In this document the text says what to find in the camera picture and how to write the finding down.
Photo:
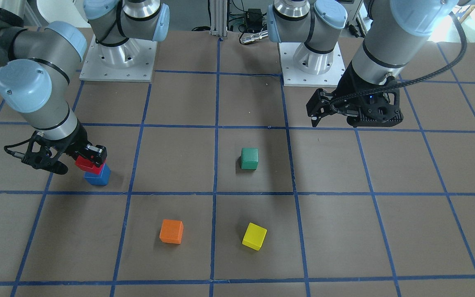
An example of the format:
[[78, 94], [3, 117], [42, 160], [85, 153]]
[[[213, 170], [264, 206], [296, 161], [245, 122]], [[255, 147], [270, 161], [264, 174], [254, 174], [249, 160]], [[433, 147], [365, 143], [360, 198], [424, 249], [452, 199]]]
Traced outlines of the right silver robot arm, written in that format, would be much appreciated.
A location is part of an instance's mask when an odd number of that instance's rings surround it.
[[[83, 62], [85, 36], [67, 22], [55, 21], [42, 32], [24, 28], [24, 0], [0, 0], [0, 95], [34, 128], [17, 146], [4, 151], [22, 163], [57, 174], [67, 167], [60, 156], [72, 157], [84, 171], [101, 168], [107, 149], [93, 145], [87, 131], [64, 99], [71, 76]], [[85, 0], [85, 17], [96, 44], [106, 48], [132, 39], [163, 41], [169, 30], [168, 5], [160, 0]]]

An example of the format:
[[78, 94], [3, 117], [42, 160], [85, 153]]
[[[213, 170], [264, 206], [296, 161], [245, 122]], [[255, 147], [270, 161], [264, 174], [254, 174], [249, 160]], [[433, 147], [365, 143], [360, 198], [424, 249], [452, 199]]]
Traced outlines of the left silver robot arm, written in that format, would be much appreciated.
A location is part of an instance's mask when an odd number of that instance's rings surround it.
[[[345, 116], [352, 127], [393, 127], [403, 122], [400, 89], [450, 70], [466, 52], [466, 36], [452, 13], [459, 4], [458, 0], [371, 0], [367, 4], [371, 28], [336, 89], [319, 88], [306, 103], [312, 126], [335, 114]], [[332, 55], [348, 16], [335, 0], [275, 0], [266, 15], [272, 42], [302, 44], [303, 54], [297, 61], [304, 69], [311, 65], [310, 58]], [[447, 15], [460, 34], [458, 56], [433, 73], [398, 83], [397, 76]]]

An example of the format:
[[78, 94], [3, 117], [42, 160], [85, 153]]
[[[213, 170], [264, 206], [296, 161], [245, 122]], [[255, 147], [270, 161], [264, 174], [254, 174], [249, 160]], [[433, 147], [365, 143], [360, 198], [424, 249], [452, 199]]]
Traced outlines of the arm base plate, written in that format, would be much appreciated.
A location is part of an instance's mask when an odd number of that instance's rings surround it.
[[95, 82], [150, 83], [158, 42], [129, 39], [118, 47], [92, 41], [85, 56], [80, 79]]
[[332, 52], [311, 52], [303, 43], [279, 43], [283, 84], [289, 87], [337, 87], [345, 72], [338, 43]]

